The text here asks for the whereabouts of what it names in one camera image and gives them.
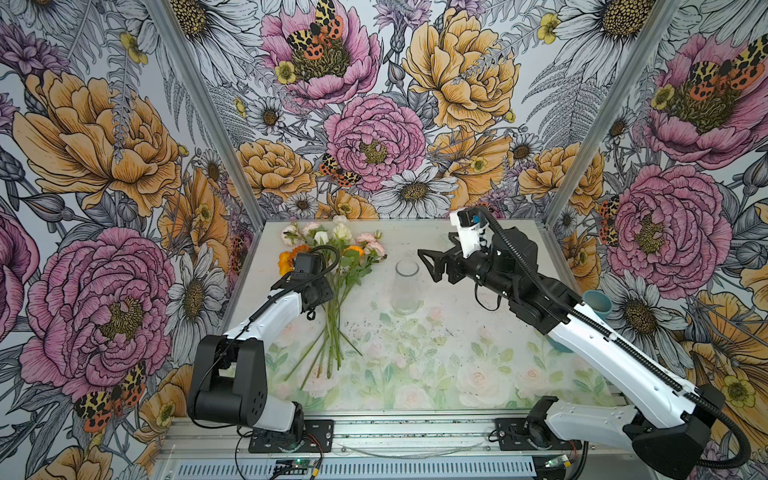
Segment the clear glass vase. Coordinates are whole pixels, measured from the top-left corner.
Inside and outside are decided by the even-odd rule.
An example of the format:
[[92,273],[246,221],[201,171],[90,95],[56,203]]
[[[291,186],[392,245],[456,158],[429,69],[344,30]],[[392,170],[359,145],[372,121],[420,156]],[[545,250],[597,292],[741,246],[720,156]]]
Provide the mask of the clear glass vase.
[[420,305],[419,264],[409,258],[395,265],[392,308],[401,315],[415,313]]

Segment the pink carnation flower stem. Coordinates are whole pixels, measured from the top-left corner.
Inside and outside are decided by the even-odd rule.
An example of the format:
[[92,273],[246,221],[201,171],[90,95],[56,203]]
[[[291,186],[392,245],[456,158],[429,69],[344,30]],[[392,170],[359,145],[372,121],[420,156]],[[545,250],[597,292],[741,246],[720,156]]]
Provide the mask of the pink carnation flower stem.
[[[329,265],[324,267],[324,269],[322,270],[322,274],[325,275],[332,272],[338,266],[341,260],[341,253],[339,252],[339,250],[333,246],[328,246],[328,245],[317,247],[317,250],[327,250],[330,252],[330,255],[332,256],[333,260]],[[316,370],[316,377],[320,377],[322,375],[323,360],[324,360],[324,357],[326,356],[325,354],[326,345],[329,342],[329,334],[327,332],[328,323],[329,323],[329,320],[326,319],[325,326],[323,327],[322,332],[318,336],[318,340],[322,340],[322,342],[320,343],[320,346],[317,349],[316,355],[312,360],[312,363],[310,364],[302,380],[301,388],[305,387],[307,381],[312,377],[314,370]]]

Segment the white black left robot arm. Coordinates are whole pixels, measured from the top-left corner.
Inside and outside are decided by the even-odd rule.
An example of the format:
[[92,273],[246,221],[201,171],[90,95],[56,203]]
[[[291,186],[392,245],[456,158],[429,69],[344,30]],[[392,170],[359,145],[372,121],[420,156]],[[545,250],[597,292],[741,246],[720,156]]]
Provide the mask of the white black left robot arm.
[[187,416],[206,429],[246,427],[256,433],[304,436],[300,404],[269,393],[266,352],[300,315],[315,317],[334,291],[327,275],[341,260],[339,250],[318,246],[295,258],[294,269],[269,290],[265,302],[223,335],[207,335],[197,346]]

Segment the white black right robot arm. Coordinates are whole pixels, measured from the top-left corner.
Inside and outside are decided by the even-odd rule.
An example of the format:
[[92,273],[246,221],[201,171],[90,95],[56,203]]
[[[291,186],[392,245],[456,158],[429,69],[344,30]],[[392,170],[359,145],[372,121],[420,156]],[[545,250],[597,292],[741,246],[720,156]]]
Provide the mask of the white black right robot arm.
[[537,245],[516,228],[459,227],[451,249],[421,249],[435,282],[463,279],[507,301],[522,322],[587,361],[628,399],[624,407],[578,407],[546,396],[530,411],[556,438],[634,453],[657,473],[685,479],[697,467],[737,469],[752,453],[714,387],[697,387],[622,337],[572,289],[538,272]]

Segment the teal cylindrical vase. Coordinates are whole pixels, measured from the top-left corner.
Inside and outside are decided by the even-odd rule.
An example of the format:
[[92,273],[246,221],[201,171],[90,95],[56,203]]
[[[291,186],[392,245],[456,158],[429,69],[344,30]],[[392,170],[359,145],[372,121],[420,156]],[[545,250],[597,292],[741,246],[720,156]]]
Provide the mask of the teal cylindrical vase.
[[[613,303],[610,300],[610,298],[605,295],[602,291],[599,290],[588,290],[585,291],[582,295],[582,300],[584,303],[589,305],[592,310],[597,314],[599,318],[601,318],[603,321],[605,321],[609,314],[612,312]],[[561,353],[571,353],[571,350],[567,348],[565,345],[551,339],[550,337],[547,338],[549,344],[558,352]]]

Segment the orange yellow ranunculus stem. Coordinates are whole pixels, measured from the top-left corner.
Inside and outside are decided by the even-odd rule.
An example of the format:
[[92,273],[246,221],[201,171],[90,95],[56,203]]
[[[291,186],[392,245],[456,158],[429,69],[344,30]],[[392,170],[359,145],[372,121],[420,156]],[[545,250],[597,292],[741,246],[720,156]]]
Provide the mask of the orange yellow ranunculus stem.
[[279,256],[278,267],[280,276],[284,276],[295,269],[295,260],[300,253],[308,253],[311,248],[306,245],[298,245],[291,251],[282,252]]

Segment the pink tipped rosebud stem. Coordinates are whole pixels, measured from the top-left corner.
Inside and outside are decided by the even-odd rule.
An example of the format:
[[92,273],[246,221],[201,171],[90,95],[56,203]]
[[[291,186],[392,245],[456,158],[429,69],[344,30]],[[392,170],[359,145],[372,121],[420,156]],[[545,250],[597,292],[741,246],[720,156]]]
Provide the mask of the pink tipped rosebud stem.
[[317,222],[311,222],[304,226],[292,222],[281,231],[280,237],[286,246],[295,247],[300,244],[313,246],[315,244],[314,236],[321,229],[322,225]]

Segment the orange flower stem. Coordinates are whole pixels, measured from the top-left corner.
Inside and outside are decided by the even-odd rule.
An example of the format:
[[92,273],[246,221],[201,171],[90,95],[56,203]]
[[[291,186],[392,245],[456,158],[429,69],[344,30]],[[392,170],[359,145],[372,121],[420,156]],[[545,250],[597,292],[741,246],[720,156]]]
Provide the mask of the orange flower stem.
[[360,262],[365,258],[366,252],[360,246],[350,245],[343,250],[342,254],[344,257]]

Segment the pink white rose stem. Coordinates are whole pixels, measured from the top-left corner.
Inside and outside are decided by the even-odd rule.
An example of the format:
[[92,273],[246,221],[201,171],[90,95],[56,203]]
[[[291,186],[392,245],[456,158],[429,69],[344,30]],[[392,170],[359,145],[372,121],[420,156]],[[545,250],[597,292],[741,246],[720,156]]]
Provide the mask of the pink white rose stem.
[[352,290],[355,287],[361,286],[363,279],[372,273],[373,268],[387,258],[387,253],[380,242],[380,237],[381,235],[369,232],[361,233],[357,237],[353,237],[354,245],[363,248],[366,255],[362,261],[356,261],[354,267],[350,270],[347,276],[347,295],[342,302],[338,300],[336,293],[332,312],[338,328],[341,327],[342,307],[352,293]]

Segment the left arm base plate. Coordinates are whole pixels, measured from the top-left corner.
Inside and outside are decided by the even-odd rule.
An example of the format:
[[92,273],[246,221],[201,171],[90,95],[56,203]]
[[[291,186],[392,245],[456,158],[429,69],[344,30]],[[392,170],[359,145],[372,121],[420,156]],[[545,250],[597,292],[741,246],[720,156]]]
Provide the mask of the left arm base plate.
[[248,452],[252,454],[329,453],[332,450],[335,422],[305,420],[303,430],[275,432],[257,429],[251,436]]

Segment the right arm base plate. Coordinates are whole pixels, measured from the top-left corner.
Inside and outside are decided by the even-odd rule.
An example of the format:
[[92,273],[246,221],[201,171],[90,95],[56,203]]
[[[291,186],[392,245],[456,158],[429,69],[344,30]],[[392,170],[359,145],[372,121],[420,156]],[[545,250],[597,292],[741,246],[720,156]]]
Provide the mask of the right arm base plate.
[[581,441],[561,439],[545,423],[531,423],[522,417],[496,418],[487,440],[497,443],[501,451],[578,452],[582,448]]

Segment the aluminium front rail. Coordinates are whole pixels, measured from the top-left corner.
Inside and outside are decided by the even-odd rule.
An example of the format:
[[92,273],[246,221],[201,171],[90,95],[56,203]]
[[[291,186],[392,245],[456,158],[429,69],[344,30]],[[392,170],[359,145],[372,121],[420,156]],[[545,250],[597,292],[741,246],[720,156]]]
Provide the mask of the aluminium front rail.
[[559,438],[579,440],[610,451],[631,452],[632,441],[624,427],[638,421],[635,407],[598,407],[556,402],[545,413],[529,410],[330,412],[307,414],[305,420],[335,422],[329,454],[358,452],[362,455],[447,455],[451,451],[500,450],[487,436],[494,420],[522,417],[543,422]]

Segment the right aluminium corner post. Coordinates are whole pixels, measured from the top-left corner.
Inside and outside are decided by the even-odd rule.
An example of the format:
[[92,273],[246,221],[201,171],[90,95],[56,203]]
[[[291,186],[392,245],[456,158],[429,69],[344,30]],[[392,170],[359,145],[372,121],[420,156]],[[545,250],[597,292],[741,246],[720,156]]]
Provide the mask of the right aluminium corner post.
[[629,96],[632,86],[640,77],[649,59],[656,53],[662,36],[671,25],[680,4],[681,2],[677,0],[657,1],[655,3],[637,42],[629,52],[627,63],[617,71],[614,84],[581,143],[571,168],[566,173],[561,186],[548,206],[543,221],[545,227],[552,227],[560,212],[569,203],[582,176],[591,165],[610,123],[618,115],[621,103]]

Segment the aluminium corner post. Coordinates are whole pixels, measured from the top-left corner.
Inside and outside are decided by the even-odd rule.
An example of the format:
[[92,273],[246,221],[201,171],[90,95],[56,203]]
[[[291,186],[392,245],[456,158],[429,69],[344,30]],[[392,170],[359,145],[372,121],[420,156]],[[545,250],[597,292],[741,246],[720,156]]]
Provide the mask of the aluminium corner post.
[[187,45],[187,40],[183,36],[171,5],[167,1],[149,1],[147,9],[174,62],[179,78],[187,88],[191,100],[205,124],[206,131],[230,174],[252,225],[258,232],[262,232],[265,225],[263,212],[240,166],[235,148],[210,96],[205,78],[196,65],[192,50]]
[[545,227],[552,227],[560,212],[569,203],[582,176],[591,165],[610,123],[618,115],[621,103],[629,96],[632,86],[640,77],[649,59],[656,53],[662,36],[671,25],[680,4],[681,2],[677,0],[657,1],[655,3],[637,42],[629,52],[627,63],[617,71],[614,84],[581,143],[571,168],[566,173],[561,186],[548,206],[543,221]]

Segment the left aluminium corner post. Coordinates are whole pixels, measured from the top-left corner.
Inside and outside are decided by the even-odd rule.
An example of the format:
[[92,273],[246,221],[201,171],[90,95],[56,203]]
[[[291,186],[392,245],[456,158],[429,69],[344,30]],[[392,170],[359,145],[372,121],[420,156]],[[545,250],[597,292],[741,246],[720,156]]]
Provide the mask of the left aluminium corner post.
[[230,174],[252,225],[258,232],[262,232],[265,225],[263,212],[240,166],[235,148],[210,96],[205,78],[196,65],[192,50],[187,45],[187,40],[183,36],[171,5],[167,1],[149,1],[147,9],[174,62],[179,78],[187,88],[191,100],[205,124],[206,131]]

